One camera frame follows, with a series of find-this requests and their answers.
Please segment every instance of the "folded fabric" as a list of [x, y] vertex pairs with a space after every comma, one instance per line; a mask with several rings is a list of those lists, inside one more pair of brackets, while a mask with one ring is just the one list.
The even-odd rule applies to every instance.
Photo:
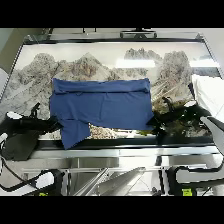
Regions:
[[153, 117], [148, 79], [71, 82], [53, 79], [51, 116], [63, 125], [65, 149], [90, 136], [89, 123], [106, 128], [151, 130]]
[[213, 117], [224, 122], [224, 80], [219, 77], [192, 75], [195, 100]]

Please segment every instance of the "white fabric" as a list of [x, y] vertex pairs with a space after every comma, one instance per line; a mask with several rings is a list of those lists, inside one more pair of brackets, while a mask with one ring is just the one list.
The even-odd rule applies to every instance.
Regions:
[[224, 80], [219, 77], [192, 75], [195, 100], [213, 117], [224, 122]]

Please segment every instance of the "yellow label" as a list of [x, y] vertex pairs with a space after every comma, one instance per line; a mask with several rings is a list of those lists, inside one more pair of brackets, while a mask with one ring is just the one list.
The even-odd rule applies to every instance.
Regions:
[[182, 191], [183, 191], [183, 196], [192, 196], [191, 189], [182, 189]]
[[48, 193], [40, 193], [39, 196], [48, 196]]

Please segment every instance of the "floor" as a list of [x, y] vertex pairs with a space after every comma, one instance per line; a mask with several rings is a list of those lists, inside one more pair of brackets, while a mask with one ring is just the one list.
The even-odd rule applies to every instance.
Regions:
[[[127, 29], [133, 29], [133, 28], [96, 28], [97, 32], [119, 32], [122, 30]], [[215, 55], [215, 58], [221, 65], [221, 68], [224, 71], [224, 29], [223, 28], [152, 28], [156, 31], [189, 31], [189, 32], [202, 32], [204, 33], [205, 37], [207, 38], [210, 47], [212, 48], [212, 51]], [[82, 33], [82, 28], [55, 28], [53, 30], [53, 34], [62, 34], [62, 33]], [[94, 32], [95, 30], [93, 28], [85, 28], [86, 32]], [[186, 157], [172, 157], [172, 164], [176, 165], [183, 165], [188, 163], [198, 163], [198, 164], [206, 164], [207, 167], [216, 167], [220, 164], [220, 160], [222, 157], [220, 155], [216, 156], [197, 156], [197, 157], [188, 157], [186, 160]], [[88, 159], [83, 162], [83, 164], [86, 166], [88, 164]], [[113, 164], [117, 164], [117, 161], [111, 160], [111, 161], [104, 161], [101, 165], [106, 166], [110, 164], [111, 166]], [[8, 162], [8, 165], [19, 175], [22, 175], [22, 168], [67, 168], [69, 166], [76, 167], [77, 162], [71, 161], [68, 159], [65, 160], [32, 160], [32, 161], [26, 161], [26, 162]], [[97, 160], [91, 161], [91, 164], [88, 164], [88, 166], [100, 166]], [[82, 186], [84, 182], [86, 181], [87, 177], [83, 176], [83, 179], [79, 178], [79, 185]], [[11, 174], [7, 172], [7, 170], [3, 169], [2, 175], [0, 177], [0, 183], [3, 186], [9, 187], [14, 184], [17, 184], [18, 181], [16, 178], [14, 178]], [[223, 188], [217, 188], [217, 194], [218, 195], [224, 195], [223, 194]]]

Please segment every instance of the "blue cloth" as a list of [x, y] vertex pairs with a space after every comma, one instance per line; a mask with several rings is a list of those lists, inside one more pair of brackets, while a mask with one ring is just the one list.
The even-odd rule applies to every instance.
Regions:
[[88, 123], [106, 128], [151, 130], [150, 82], [118, 80], [71, 82], [53, 79], [51, 115], [63, 128], [65, 149], [90, 136]]

